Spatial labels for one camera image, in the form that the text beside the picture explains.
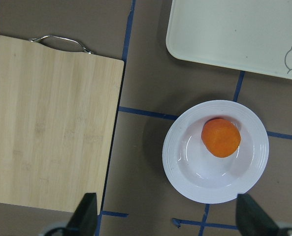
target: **brown surface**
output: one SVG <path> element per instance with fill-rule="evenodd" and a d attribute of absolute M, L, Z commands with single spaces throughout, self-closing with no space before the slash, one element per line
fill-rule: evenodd
<path fill-rule="evenodd" d="M 18 38 L 48 33 L 70 36 L 100 55 L 120 59 L 131 0 L 81 1 L 79 6 L 86 6 L 81 9 L 75 2 L 58 0 L 49 5 L 47 1 L 1 0 L 0 32 Z M 165 34 L 171 2 L 136 2 L 121 106 L 180 115 L 206 100 L 232 100 L 239 71 L 180 61 L 167 52 Z M 246 72 L 238 102 L 251 108 L 267 130 L 292 135 L 292 80 Z M 163 172 L 162 142 L 172 122 L 119 112 L 104 210 L 129 216 L 103 216 L 100 236 L 156 232 L 198 235 L 198 226 L 182 225 L 178 229 L 170 222 L 172 217 L 201 221 L 204 213 L 204 204 L 180 195 Z M 250 194 L 274 219 L 292 223 L 292 140 L 270 137 L 269 141 L 266 170 Z M 9 206 L 1 206 L 0 227 L 14 229 L 12 221 L 2 220 Z M 20 210 L 28 214 L 26 208 Z M 35 216 L 32 221 L 39 228 L 47 222 L 43 218 L 52 213 L 35 208 L 31 211 Z M 234 213 L 235 201 L 211 205 L 207 222 L 234 224 Z M 24 227 L 27 230 L 34 226 L 27 222 Z M 213 235 L 239 233 L 205 227 L 204 236 Z"/>
<path fill-rule="evenodd" d="M 99 213 L 123 66 L 0 36 L 0 203 Z"/>

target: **orange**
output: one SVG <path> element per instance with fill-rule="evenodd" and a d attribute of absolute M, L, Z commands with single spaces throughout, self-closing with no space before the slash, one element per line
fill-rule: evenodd
<path fill-rule="evenodd" d="M 239 130 L 230 121 L 222 118 L 208 121 L 201 132 L 201 139 L 216 157 L 230 156 L 241 142 Z"/>

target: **white tray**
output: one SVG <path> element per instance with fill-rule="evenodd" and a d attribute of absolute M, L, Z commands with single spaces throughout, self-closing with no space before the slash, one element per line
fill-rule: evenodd
<path fill-rule="evenodd" d="M 292 79 L 292 0 L 173 0 L 176 58 Z"/>

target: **tangerine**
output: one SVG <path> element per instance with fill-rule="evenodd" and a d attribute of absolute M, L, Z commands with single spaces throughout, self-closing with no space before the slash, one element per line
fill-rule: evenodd
<path fill-rule="evenodd" d="M 221 158 L 233 154 L 241 142 L 237 127 L 223 118 L 208 121 L 201 132 L 201 139 L 214 156 Z"/>

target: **plate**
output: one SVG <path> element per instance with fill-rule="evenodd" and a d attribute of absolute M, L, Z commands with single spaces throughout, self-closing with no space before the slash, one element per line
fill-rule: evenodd
<path fill-rule="evenodd" d="M 240 146 L 226 158 L 212 155 L 201 140 L 202 128 L 212 118 L 225 118 L 239 129 Z M 268 152 L 266 129 L 254 112 L 236 102 L 214 100 L 188 109 L 173 123 L 162 161 L 178 192 L 196 202 L 215 204 L 252 188 L 266 167 Z"/>

